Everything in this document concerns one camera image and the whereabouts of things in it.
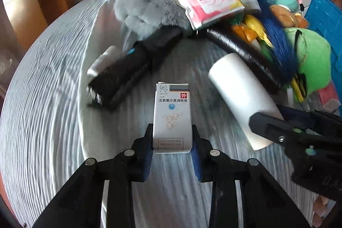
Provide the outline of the person's right hand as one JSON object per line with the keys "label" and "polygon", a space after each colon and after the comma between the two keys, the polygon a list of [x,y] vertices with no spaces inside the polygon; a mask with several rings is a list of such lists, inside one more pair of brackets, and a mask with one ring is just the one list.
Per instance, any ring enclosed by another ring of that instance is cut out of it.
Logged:
{"label": "person's right hand", "polygon": [[313,205],[313,220],[312,224],[313,227],[320,227],[320,225],[323,223],[324,215],[327,212],[327,204],[329,202],[329,199],[319,195],[317,199],[314,202]]}

